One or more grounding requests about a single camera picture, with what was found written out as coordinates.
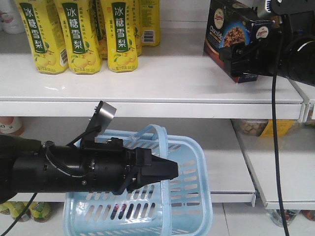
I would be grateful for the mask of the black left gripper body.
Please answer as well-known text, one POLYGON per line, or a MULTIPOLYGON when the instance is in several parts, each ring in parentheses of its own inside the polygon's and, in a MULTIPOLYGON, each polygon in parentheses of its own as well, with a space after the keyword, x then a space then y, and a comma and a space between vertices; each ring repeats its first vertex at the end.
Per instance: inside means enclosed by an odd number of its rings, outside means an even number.
POLYGON ((106 143, 82 140, 80 143, 81 192, 109 191, 121 195, 153 182, 153 155, 147 148, 129 149, 123 140, 106 143))

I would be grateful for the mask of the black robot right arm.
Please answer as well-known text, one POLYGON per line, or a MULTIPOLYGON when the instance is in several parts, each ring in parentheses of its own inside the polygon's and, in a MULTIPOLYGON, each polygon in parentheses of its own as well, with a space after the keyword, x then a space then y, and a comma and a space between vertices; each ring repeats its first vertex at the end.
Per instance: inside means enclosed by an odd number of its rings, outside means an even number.
POLYGON ((219 58, 228 74, 279 75, 314 86, 315 2, 260 0, 257 14, 259 18, 278 17, 279 26, 258 42, 219 49, 219 58))

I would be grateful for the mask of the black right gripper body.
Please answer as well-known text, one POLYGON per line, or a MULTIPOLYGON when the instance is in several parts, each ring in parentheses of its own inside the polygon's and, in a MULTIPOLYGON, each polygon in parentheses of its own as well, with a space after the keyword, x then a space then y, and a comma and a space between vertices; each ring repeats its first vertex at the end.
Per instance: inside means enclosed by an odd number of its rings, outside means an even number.
POLYGON ((293 18, 289 14, 275 16, 256 32, 259 42, 256 58, 263 75, 277 72, 280 76, 293 75, 293 18))

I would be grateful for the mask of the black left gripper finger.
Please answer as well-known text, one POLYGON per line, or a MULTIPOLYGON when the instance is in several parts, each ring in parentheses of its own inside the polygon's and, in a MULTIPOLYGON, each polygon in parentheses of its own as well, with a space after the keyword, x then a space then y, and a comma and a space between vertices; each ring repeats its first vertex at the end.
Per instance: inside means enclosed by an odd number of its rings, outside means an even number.
POLYGON ((146 158, 145 164, 139 166, 136 189, 162 180, 172 180, 178 176, 177 162, 151 155, 146 158))

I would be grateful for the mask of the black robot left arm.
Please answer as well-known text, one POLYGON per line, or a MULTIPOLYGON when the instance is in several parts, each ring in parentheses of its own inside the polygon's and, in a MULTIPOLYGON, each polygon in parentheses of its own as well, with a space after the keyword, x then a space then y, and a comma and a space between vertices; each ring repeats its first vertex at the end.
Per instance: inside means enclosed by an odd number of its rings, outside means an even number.
POLYGON ((120 195, 174 179, 176 162, 123 141, 58 146, 14 135, 0 137, 0 201, 18 193, 105 192, 120 195))

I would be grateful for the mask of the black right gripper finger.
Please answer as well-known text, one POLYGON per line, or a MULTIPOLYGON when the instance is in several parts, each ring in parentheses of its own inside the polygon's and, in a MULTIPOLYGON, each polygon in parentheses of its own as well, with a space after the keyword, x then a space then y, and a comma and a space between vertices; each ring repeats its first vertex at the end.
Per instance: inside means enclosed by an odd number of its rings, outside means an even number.
POLYGON ((254 74, 254 53, 258 43, 235 43, 228 47, 219 48, 219 59, 223 62, 224 70, 230 75, 254 74))

